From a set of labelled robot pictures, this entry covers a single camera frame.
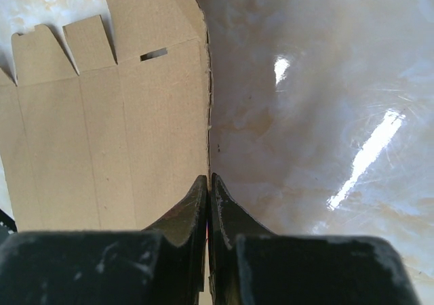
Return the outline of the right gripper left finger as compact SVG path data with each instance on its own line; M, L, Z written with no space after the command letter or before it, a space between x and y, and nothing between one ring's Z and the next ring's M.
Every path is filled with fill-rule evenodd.
M2 304L197 304L207 178L143 230L21 232L1 244Z

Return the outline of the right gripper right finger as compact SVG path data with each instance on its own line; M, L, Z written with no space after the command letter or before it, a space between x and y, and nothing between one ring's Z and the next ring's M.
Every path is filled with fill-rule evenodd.
M418 304L399 254L370 236L271 232L212 176L210 291L215 304Z

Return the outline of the brown cardboard box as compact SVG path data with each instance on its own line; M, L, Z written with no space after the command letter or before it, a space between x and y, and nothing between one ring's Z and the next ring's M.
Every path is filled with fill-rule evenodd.
M135 230L209 170L208 30L197 0L106 0L11 36L1 160L16 229Z

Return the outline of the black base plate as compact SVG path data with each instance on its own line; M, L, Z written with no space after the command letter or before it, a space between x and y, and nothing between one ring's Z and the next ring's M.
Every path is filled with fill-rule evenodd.
M15 221L9 217L2 209L0 210L0 243L6 238L17 232Z

